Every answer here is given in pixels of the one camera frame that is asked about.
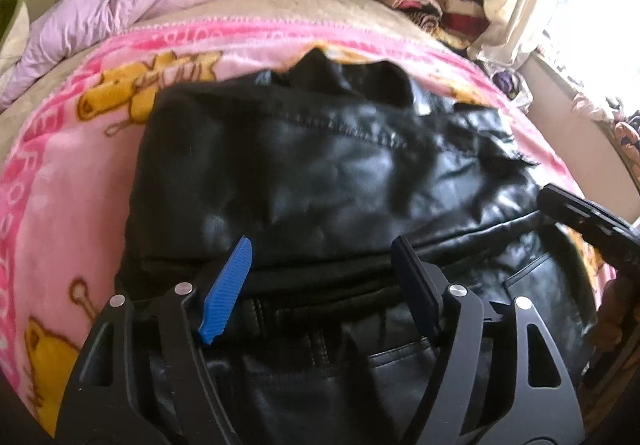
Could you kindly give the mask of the right hand thumb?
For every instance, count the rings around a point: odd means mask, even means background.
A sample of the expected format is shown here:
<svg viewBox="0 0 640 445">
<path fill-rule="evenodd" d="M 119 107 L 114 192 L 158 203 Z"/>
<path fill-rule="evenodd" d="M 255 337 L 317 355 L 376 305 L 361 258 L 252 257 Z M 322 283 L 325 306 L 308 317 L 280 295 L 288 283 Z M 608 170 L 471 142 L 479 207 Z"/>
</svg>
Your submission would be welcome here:
<svg viewBox="0 0 640 445">
<path fill-rule="evenodd" d="M 605 285 L 598 321 L 590 332 L 590 342 L 597 351 L 611 352 L 623 340 L 623 321 L 629 314 L 639 321 L 639 290 L 618 275 Z"/>
</svg>

